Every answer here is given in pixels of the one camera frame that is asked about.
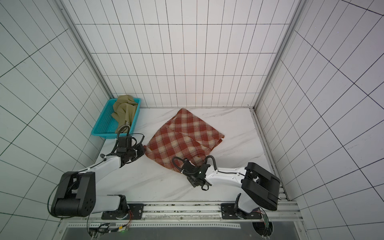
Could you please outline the red plaid skirt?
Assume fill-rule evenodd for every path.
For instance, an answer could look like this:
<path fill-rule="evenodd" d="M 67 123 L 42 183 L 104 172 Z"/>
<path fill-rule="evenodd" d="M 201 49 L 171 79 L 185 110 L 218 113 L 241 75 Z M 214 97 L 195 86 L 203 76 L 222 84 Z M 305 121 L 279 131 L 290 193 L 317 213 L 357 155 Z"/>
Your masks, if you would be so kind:
<path fill-rule="evenodd" d="M 172 163 L 173 157 L 188 159 L 194 165 L 200 166 L 204 157 L 208 156 L 224 137 L 224 134 L 187 109 L 180 109 L 151 138 L 145 146 L 145 154 L 159 165 L 179 172 L 178 167 L 183 163 Z"/>

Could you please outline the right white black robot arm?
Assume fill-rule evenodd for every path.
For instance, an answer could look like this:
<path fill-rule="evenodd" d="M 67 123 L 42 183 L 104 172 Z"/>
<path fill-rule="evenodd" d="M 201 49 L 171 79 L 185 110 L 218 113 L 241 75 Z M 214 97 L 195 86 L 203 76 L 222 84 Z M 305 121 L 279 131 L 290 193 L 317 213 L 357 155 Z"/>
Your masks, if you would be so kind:
<path fill-rule="evenodd" d="M 256 163 L 250 162 L 243 168 L 219 168 L 213 156 L 207 158 L 212 159 L 211 165 L 204 160 L 198 167 L 184 159 L 183 165 L 176 168 L 187 177 L 193 187 L 200 186 L 203 191 L 216 185 L 241 190 L 234 204 L 222 204 L 223 219 L 247 219 L 255 214 L 260 219 L 263 209 L 277 210 L 281 184 L 278 177 Z"/>

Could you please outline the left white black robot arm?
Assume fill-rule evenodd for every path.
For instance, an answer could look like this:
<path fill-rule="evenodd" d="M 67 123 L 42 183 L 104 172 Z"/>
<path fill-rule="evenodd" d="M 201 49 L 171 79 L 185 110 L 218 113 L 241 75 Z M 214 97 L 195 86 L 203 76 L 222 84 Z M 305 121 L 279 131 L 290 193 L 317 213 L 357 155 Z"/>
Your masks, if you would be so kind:
<path fill-rule="evenodd" d="M 77 172 L 62 175 L 52 204 L 48 206 L 55 218 L 87 217 L 107 213 L 122 220 L 129 216 L 130 207 L 124 195 L 99 195 L 97 183 L 110 173 L 138 160 L 145 153 L 142 140 L 131 135 L 118 137 L 113 150 L 101 154 L 102 161 Z"/>

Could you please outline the teal plastic basket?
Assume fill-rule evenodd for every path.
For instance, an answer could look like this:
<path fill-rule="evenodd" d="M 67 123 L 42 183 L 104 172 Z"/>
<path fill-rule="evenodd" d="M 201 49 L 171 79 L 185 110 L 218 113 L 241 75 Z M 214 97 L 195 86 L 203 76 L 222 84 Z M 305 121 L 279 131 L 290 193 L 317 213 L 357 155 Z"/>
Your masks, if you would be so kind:
<path fill-rule="evenodd" d="M 107 101 L 104 106 L 102 113 L 100 114 L 97 122 L 95 123 L 92 135 L 97 137 L 102 137 L 104 139 L 115 139 L 118 133 L 115 133 L 115 130 L 118 127 L 118 122 L 112 118 L 111 114 L 114 112 L 113 105 L 117 99 L 110 99 Z M 141 99 L 134 98 L 135 102 L 138 103 L 138 108 L 134 117 L 132 127 L 128 134 L 133 134 L 135 132 L 135 127 L 139 118 Z"/>

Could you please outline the olive green skirt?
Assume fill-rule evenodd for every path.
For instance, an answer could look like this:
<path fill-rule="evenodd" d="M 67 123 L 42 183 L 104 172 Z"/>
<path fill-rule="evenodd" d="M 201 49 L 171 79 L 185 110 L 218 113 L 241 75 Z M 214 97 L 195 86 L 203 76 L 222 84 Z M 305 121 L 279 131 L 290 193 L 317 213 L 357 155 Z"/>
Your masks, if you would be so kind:
<path fill-rule="evenodd" d="M 130 95 L 119 96 L 113 105 L 114 112 L 112 118 L 118 122 L 118 127 L 115 133 L 118 133 L 121 128 L 128 126 L 124 133 L 128 133 L 132 127 L 134 117 L 138 108 L 138 103 Z"/>

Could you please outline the left electronics wiring board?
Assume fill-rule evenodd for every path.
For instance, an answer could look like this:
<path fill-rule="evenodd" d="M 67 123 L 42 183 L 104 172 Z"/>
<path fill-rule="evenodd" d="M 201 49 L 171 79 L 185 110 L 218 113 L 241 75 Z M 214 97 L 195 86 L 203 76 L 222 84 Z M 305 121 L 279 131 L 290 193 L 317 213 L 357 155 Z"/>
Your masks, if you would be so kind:
<path fill-rule="evenodd" d="M 119 226 L 119 227 L 112 227 L 112 223 L 102 223 L 100 224 L 96 230 L 91 230 L 91 225 L 89 224 L 89 219 L 87 219 L 86 223 L 86 228 L 87 228 L 87 233 L 91 237 L 91 240 L 99 240 L 101 236 L 109 233 L 119 233 L 119 232 L 124 232 L 129 229 L 131 226 L 132 220 L 133 220 L 133 213 L 131 210 L 128 211 L 127 215 L 124 217 L 129 217 L 128 223 Z"/>

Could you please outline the electronics wiring board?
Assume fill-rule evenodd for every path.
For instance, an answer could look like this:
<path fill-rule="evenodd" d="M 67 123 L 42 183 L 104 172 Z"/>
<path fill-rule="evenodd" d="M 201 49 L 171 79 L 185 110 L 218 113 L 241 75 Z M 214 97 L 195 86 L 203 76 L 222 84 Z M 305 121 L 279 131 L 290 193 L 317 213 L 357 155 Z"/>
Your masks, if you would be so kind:
<path fill-rule="evenodd" d="M 258 213 L 261 215 L 261 222 L 253 222 L 253 228 L 257 234 L 259 234 L 262 239 L 270 239 L 273 233 L 274 227 L 272 222 L 270 222 L 267 213 L 263 209 L 254 210 L 253 213 Z"/>
<path fill-rule="evenodd" d="M 119 233 L 119 232 L 124 232 L 129 229 L 131 226 L 132 220 L 133 220 L 133 213 L 131 210 L 128 211 L 127 215 L 124 217 L 129 217 L 128 223 L 119 226 L 119 227 L 112 227 L 112 223 L 102 223 L 100 224 L 96 230 L 91 230 L 91 225 L 89 224 L 89 219 L 87 219 L 86 223 L 86 228 L 87 228 L 87 233 L 91 237 L 91 240 L 99 240 L 101 236 L 109 233 Z"/>

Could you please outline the right electronics wiring board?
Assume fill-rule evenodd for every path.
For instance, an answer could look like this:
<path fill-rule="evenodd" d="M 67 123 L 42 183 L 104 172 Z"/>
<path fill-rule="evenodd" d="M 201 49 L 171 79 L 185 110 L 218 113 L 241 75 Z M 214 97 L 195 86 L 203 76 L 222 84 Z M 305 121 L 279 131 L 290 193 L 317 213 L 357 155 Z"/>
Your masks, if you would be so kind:
<path fill-rule="evenodd" d="M 272 222 L 270 222 L 267 213 L 263 209 L 254 210 L 253 213 L 258 213 L 261 215 L 261 222 L 253 222 L 253 228 L 257 234 L 259 234 L 262 239 L 270 239 L 273 233 L 274 227 Z"/>

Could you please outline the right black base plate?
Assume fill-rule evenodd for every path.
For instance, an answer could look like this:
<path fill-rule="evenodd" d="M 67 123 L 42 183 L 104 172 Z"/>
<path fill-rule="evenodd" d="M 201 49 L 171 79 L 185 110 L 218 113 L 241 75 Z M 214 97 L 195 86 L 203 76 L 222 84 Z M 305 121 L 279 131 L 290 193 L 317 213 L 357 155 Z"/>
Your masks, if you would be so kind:
<path fill-rule="evenodd" d="M 252 210 L 250 213 L 241 210 L 235 203 L 221 204 L 221 214 L 224 220 L 260 220 L 262 214 L 260 208 Z"/>

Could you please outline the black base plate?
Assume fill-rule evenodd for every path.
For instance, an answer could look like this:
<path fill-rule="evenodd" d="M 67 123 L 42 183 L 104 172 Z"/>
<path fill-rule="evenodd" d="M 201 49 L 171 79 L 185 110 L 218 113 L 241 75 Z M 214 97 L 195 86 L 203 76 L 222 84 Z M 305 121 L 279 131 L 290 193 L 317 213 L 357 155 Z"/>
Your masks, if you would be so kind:
<path fill-rule="evenodd" d="M 221 214 L 224 220 L 260 220 L 262 214 L 260 208 L 252 210 L 250 213 L 241 210 L 235 203 L 221 204 Z"/>
<path fill-rule="evenodd" d="M 102 220 L 141 220 L 144 204 L 123 203 L 117 210 L 103 212 Z"/>

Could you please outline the aluminium mounting rail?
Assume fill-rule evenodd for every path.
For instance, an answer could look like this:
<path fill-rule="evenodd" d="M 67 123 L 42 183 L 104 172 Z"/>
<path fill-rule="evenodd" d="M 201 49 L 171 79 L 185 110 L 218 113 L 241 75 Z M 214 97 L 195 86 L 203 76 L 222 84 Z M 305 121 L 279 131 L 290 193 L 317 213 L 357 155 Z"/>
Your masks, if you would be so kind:
<path fill-rule="evenodd" d="M 141 220 L 136 222 L 216 222 L 216 221 L 262 221 L 260 220 L 224 220 L 221 214 L 221 204 L 234 202 L 147 202 L 144 204 Z M 304 219 L 296 203 L 282 201 L 276 211 L 266 210 L 262 207 L 270 222 L 302 222 Z"/>

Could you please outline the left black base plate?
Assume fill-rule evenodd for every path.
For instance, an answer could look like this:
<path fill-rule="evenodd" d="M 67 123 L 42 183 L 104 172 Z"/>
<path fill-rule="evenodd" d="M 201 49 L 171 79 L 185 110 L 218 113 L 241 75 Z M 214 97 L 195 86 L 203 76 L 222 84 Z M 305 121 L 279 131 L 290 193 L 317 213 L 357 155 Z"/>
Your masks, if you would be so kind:
<path fill-rule="evenodd" d="M 117 210 L 103 212 L 102 220 L 141 220 L 144 204 L 123 203 Z"/>

